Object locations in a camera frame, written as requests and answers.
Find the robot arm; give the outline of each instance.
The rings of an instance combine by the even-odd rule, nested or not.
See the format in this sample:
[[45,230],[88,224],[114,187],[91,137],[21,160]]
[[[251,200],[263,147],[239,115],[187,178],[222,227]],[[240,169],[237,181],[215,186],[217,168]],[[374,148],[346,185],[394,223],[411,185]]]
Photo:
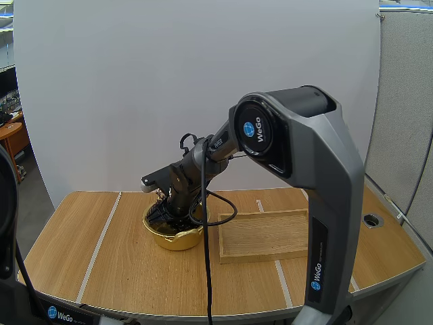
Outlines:
[[[200,191],[202,141],[183,160],[157,172],[166,173],[164,177],[153,173],[142,180],[145,192],[152,184],[170,184],[166,195],[172,211],[179,215]],[[364,182],[363,162],[342,119],[340,104],[310,86],[245,95],[212,136],[206,153],[206,180],[224,171],[228,158],[237,151],[308,192],[305,303],[295,324],[333,324],[347,306]]]
[[[250,93],[230,108],[229,120],[186,150],[182,160],[142,179],[142,189],[160,188],[173,219],[184,216],[201,190],[206,155],[206,184],[223,172],[229,158],[244,151],[252,160],[291,186],[309,193],[309,253],[305,304],[293,324],[339,324],[347,306],[355,262],[363,199],[364,167],[342,120],[339,103],[315,87]],[[49,324],[53,306],[81,324],[113,324],[120,316],[87,311],[35,292],[16,282],[18,191],[14,169],[0,148],[0,321],[5,324]],[[25,271],[17,252],[16,259]],[[36,306],[29,301],[40,302]]]

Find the white backdrop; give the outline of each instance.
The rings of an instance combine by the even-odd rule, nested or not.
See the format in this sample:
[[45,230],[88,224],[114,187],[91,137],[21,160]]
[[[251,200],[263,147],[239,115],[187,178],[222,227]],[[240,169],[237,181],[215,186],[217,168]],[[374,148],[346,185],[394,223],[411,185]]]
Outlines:
[[[363,158],[378,87],[377,0],[17,1],[18,85],[54,206],[139,191],[251,91],[316,85],[342,103]],[[285,184],[247,158],[212,189]]]

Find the gold bowl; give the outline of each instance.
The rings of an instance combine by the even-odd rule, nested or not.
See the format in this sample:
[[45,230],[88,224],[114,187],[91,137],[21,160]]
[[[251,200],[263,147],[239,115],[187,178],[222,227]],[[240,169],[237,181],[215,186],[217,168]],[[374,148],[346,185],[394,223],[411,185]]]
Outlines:
[[[158,245],[160,245],[162,248],[168,249],[170,251],[184,251],[185,249],[190,249],[197,245],[203,237],[203,226],[199,226],[194,229],[186,230],[184,232],[178,232],[177,234],[165,234],[161,230],[162,226],[157,227],[154,229],[149,222],[147,221],[147,212],[150,210],[150,208],[153,207],[153,204],[151,204],[146,210],[143,212],[143,224],[145,228],[152,233],[152,236],[154,237],[154,240]],[[207,209],[208,212],[208,220],[210,217],[209,209]],[[196,211],[194,212],[194,217],[196,219],[201,220],[202,219],[202,209],[201,205],[198,206]]]

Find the cable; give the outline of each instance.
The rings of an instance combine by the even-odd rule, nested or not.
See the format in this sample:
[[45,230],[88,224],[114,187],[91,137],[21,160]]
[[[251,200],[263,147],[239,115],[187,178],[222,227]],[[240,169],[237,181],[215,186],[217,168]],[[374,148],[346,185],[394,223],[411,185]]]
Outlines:
[[203,235],[204,235],[204,262],[206,264],[206,281],[208,287],[208,323],[212,322],[212,279],[210,278],[210,257],[209,257],[209,233],[208,213],[206,210],[206,152],[208,151],[208,139],[203,141],[202,154],[202,214],[203,214]]
[[48,318],[48,314],[43,309],[41,300],[39,300],[39,297],[36,294],[35,288],[33,287],[32,282],[30,281],[30,277],[28,276],[26,266],[24,265],[24,261],[22,260],[20,247],[18,247],[18,241],[16,242],[16,251],[15,251],[15,258],[18,263],[18,267],[20,268],[21,275],[24,278],[24,283],[27,286],[28,295],[35,303],[37,309],[39,310],[39,313],[42,315],[43,319],[48,325],[53,325],[53,322]]
[[[221,220],[221,221],[209,222],[208,223],[209,227],[213,227],[213,226],[216,226],[216,225],[223,225],[224,223],[227,223],[230,220],[232,220],[237,215],[237,208],[236,208],[236,206],[231,201],[229,201],[226,198],[222,197],[221,195],[218,195],[217,193],[211,192],[209,190],[206,190],[206,193],[210,194],[212,196],[215,196],[216,198],[219,198],[220,200],[228,203],[233,208],[233,214],[230,217],[228,217],[228,218],[226,218],[224,220]],[[194,223],[194,224],[196,224],[196,225],[203,225],[203,221],[202,220],[196,219],[193,216],[193,211],[199,205],[201,197],[202,197],[202,195],[196,196],[196,198],[193,200],[193,203],[191,204],[191,206],[189,208],[189,213],[188,213],[189,220],[191,220],[191,222]]]
[[241,154],[239,156],[230,156],[229,160],[234,159],[234,158],[242,158],[242,157],[247,157],[247,154]]
[[422,164],[422,173],[420,173],[419,174],[419,177],[418,177],[418,180],[417,180],[417,185],[415,186],[415,191],[413,191],[413,193],[412,193],[412,197],[411,197],[411,200],[410,200],[410,202],[409,202],[409,205],[407,206],[407,211],[406,211],[406,213],[405,214],[407,214],[407,213],[409,213],[409,210],[410,210],[410,208],[412,207],[412,203],[413,203],[413,200],[415,199],[415,195],[416,195],[416,193],[417,193],[417,191],[418,191],[418,188],[419,188],[419,184],[421,183],[421,178],[422,178],[422,175],[424,174],[424,171],[426,170],[426,165],[427,165],[427,160],[428,160],[428,156],[429,156],[429,152],[430,152],[430,148],[432,147],[432,142],[433,142],[433,132],[432,132],[432,134],[430,135],[430,141],[429,141],[429,143],[428,143],[428,147],[427,147],[427,151],[426,151],[426,156],[425,156],[425,158],[424,158],[424,162],[423,162],[423,164]]

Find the robotic arm link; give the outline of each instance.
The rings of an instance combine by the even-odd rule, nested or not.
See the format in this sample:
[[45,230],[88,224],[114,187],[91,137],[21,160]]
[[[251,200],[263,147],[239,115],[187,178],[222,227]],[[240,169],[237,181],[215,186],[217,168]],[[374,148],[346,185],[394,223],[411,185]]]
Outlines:
[[[239,151],[309,195],[305,302],[293,324],[343,324],[361,224],[364,166],[341,105],[312,86],[249,93],[229,109],[229,119],[215,135],[194,138],[194,147],[185,149],[180,161],[143,177],[141,189],[159,188],[168,214],[181,221],[200,195],[203,155],[207,185]],[[2,261],[10,261],[10,256]],[[3,280],[0,289],[0,298],[12,294]]]

